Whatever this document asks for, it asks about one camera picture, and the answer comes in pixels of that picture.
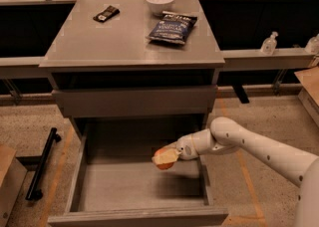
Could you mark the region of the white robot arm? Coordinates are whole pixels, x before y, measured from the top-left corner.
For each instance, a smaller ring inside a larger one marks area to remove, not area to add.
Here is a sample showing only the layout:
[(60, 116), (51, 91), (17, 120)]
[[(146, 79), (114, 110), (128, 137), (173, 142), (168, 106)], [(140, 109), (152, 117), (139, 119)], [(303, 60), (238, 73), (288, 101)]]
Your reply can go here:
[(319, 156), (250, 131), (220, 116), (204, 130), (158, 149), (153, 163), (168, 169), (178, 160), (243, 149), (300, 188), (293, 227), (319, 227)]

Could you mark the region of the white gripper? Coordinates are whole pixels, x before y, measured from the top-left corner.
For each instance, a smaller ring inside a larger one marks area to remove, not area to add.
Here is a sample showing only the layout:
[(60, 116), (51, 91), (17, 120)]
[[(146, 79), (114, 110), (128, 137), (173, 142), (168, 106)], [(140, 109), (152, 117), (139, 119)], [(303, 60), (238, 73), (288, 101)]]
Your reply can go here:
[(152, 157), (155, 165), (169, 164), (182, 160), (191, 160), (212, 152), (213, 139), (210, 130), (204, 129), (179, 138), (175, 148), (163, 147)]

